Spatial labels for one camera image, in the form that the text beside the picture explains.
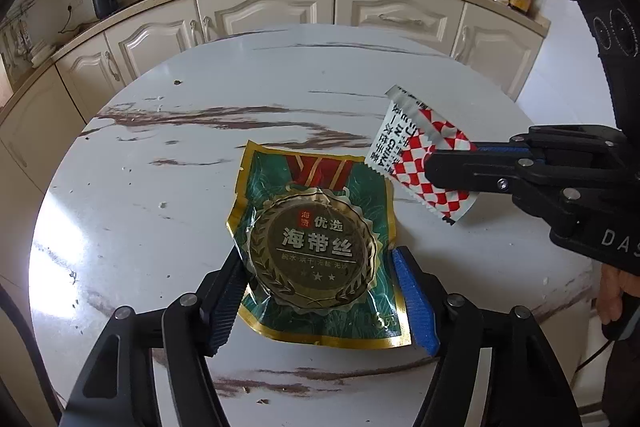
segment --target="white marble table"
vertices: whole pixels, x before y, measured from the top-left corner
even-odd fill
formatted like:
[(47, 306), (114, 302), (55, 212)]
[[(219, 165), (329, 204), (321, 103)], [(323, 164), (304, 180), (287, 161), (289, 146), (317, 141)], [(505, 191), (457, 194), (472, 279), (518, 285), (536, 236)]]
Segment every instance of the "white marble table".
[[(364, 155), (396, 83), (471, 140), (508, 140), (530, 125), (490, 81), (450, 58), (392, 33), (340, 26), (201, 45), (118, 93), (66, 154), (34, 235), (33, 324), (55, 389), (68, 397), (117, 306), (167, 306), (222, 265), (248, 139)], [(448, 291), (480, 307), (522, 304), (544, 320), (585, 298), (590, 262), (552, 245), (545, 223), (508, 196), (481, 196), (454, 227), (399, 187), (394, 206), (398, 243)], [(162, 420), (171, 427), (162, 353), (155, 359)], [(415, 347), (278, 343), (237, 320), (209, 367), (232, 425), (375, 426), (412, 423), (434, 365)], [(261, 398), (270, 403), (256, 403)], [(480, 415), (479, 399), (470, 422)]]

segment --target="cabinet door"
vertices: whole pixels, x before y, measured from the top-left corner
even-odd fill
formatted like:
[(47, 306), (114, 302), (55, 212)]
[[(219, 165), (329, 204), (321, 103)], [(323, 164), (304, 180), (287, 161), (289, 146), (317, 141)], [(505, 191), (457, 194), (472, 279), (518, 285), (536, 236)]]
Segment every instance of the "cabinet door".
[(461, 0), (335, 0), (335, 23), (396, 30), (450, 55), (463, 7)]
[(177, 0), (135, 15), (105, 31), (126, 84), (202, 42), (195, 0)]
[(124, 87), (104, 34), (60, 58), (56, 67), (87, 123)]
[(54, 66), (21, 97), (0, 125), (0, 140), (43, 192), (84, 121)]
[(512, 100), (524, 86), (542, 37), (518, 23), (466, 4), (452, 56), (494, 81)]
[(18, 292), (26, 292), (31, 239), (43, 194), (20, 170), (2, 143), (0, 172), (0, 284), (10, 291), (3, 277), (16, 285)]
[(206, 41), (283, 24), (332, 24), (334, 0), (197, 0)]

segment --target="green food package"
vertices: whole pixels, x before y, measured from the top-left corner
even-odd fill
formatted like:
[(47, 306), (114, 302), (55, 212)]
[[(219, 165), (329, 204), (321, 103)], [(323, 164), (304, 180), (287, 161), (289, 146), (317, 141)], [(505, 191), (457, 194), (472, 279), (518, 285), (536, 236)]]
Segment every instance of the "green food package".
[(250, 273), (239, 315), (277, 341), (354, 349), (411, 343), (390, 249), (390, 182), (360, 156), (248, 142), (227, 226)]

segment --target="snack packet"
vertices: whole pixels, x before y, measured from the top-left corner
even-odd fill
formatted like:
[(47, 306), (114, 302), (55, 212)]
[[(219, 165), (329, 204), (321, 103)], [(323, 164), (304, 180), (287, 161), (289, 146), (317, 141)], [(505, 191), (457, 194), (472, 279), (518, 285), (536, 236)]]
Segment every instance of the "snack packet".
[(464, 190), (434, 187), (424, 175), (424, 163), (436, 149), (476, 148), (460, 129), (412, 94), (394, 86), (382, 126), (365, 159), (366, 165), (399, 181), (429, 210), (453, 225), (478, 195)]
[(388, 180), (358, 156), (248, 142), (227, 220), (250, 283), (239, 315), (270, 339), (382, 349), (411, 343), (389, 251)]

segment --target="red and white checkered packet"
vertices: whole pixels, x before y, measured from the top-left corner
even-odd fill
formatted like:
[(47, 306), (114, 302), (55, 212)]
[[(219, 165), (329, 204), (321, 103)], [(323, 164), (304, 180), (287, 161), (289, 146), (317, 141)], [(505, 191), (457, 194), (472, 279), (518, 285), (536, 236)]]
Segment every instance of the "red and white checkered packet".
[(394, 86), (386, 95), (392, 102), (366, 165), (398, 180), (420, 203), (453, 225), (476, 201), (477, 193), (434, 187), (424, 175), (424, 163), (436, 149), (476, 147), (460, 129), (402, 87)]

